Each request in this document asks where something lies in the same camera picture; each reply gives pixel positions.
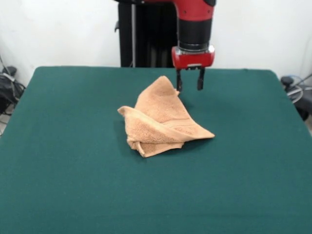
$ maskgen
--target crumpled towel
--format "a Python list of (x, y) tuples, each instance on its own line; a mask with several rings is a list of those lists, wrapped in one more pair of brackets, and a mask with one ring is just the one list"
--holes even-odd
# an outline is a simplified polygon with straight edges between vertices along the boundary
[(134, 108), (118, 109), (125, 118), (127, 142), (142, 157), (182, 148), (186, 141), (214, 137), (192, 120), (178, 94), (162, 76), (139, 95)]

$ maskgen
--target towel fold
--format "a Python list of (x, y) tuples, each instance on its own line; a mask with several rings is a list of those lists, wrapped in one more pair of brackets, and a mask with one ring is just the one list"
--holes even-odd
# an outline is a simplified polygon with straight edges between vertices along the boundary
[(118, 109), (125, 118), (127, 142), (142, 157), (182, 148), (186, 141), (214, 137), (195, 123), (178, 94), (169, 79), (162, 76), (139, 95), (134, 108)]

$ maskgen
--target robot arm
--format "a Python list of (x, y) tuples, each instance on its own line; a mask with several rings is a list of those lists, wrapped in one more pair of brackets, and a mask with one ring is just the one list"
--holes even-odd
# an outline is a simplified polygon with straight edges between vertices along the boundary
[(178, 45), (172, 48), (177, 72), (177, 90), (182, 90), (180, 71), (200, 69), (197, 89), (203, 89), (205, 67), (210, 67), (215, 50), (209, 45), (216, 0), (116, 0), (132, 4), (172, 2), (177, 12)]

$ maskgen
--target black cylindrical joint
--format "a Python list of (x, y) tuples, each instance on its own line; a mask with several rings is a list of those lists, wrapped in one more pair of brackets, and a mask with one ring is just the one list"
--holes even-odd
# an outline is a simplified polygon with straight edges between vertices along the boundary
[(203, 21), (178, 20), (178, 46), (190, 52), (205, 51), (209, 47), (212, 19)]

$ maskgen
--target towel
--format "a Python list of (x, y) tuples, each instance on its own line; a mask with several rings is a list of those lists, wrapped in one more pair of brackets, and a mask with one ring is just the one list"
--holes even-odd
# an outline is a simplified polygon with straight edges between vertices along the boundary
[(178, 94), (162, 76), (139, 95), (134, 108), (118, 109), (125, 119), (127, 143), (142, 157), (180, 149), (186, 141), (214, 137), (195, 123)]

